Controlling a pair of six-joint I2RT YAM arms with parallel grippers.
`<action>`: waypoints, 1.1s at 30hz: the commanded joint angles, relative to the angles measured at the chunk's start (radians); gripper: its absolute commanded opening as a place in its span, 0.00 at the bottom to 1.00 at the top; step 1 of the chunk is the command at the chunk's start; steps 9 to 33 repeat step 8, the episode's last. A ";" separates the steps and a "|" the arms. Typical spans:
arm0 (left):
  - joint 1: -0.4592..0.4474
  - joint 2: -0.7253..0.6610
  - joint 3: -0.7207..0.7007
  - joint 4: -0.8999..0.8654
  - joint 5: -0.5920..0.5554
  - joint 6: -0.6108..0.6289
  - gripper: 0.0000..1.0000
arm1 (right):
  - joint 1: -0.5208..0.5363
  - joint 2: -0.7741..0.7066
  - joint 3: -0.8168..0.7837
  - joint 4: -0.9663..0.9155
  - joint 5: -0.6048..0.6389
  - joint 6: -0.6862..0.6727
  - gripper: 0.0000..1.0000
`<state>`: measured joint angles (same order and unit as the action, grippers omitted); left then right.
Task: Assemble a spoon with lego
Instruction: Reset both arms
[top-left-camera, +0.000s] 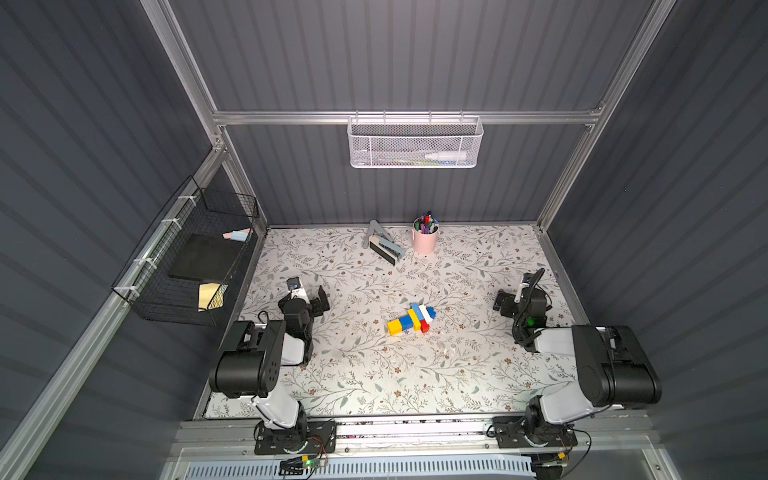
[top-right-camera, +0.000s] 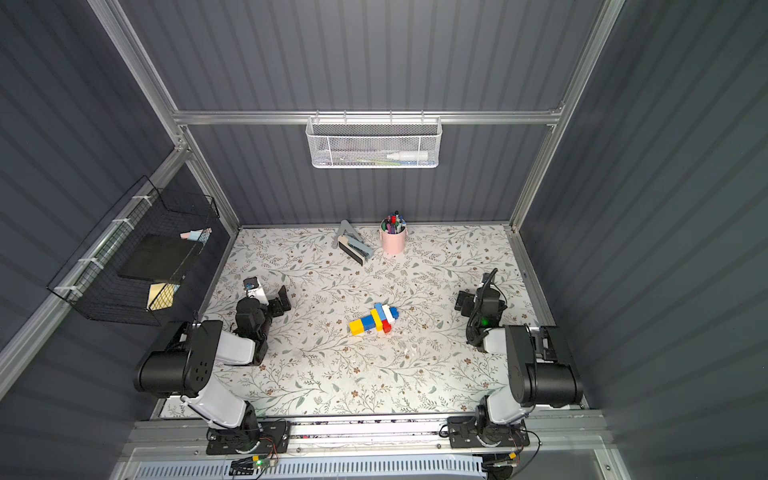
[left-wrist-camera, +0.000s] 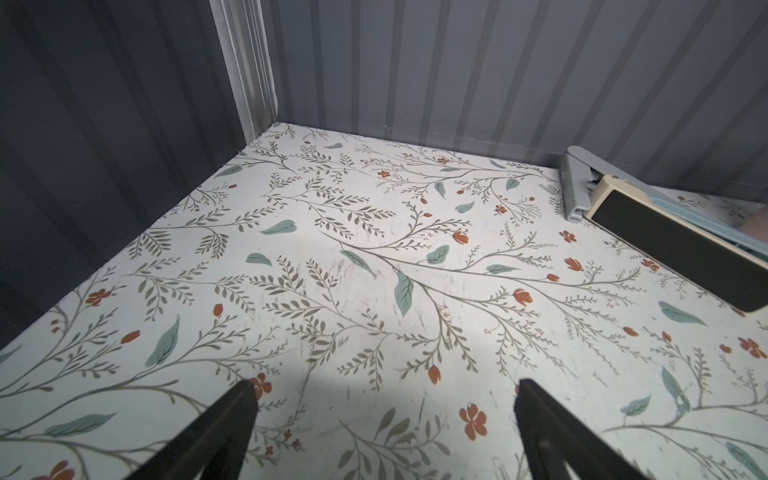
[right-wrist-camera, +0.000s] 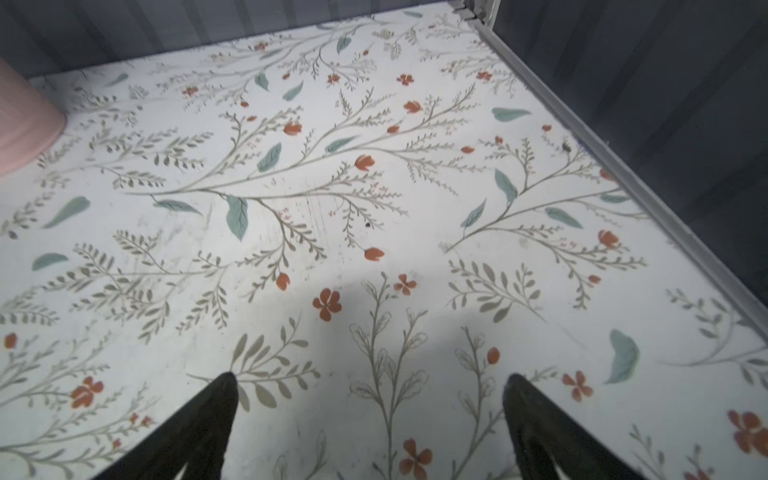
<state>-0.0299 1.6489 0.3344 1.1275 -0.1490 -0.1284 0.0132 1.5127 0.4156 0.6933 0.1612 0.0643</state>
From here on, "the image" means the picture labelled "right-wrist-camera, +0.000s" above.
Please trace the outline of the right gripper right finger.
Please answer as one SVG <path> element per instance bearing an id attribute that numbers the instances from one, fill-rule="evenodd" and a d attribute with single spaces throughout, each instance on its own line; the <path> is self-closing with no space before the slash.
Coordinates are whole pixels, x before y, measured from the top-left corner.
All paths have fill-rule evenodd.
<path id="1" fill-rule="evenodd" d="M 642 477 L 519 374 L 506 382 L 503 410 L 524 479 Z"/>

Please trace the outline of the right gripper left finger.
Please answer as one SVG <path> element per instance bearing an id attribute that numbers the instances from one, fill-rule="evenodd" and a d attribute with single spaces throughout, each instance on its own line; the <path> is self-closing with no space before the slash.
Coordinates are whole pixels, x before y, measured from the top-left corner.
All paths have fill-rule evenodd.
<path id="1" fill-rule="evenodd" d="M 216 377 L 98 479 L 220 479 L 238 408 L 236 377 Z"/>

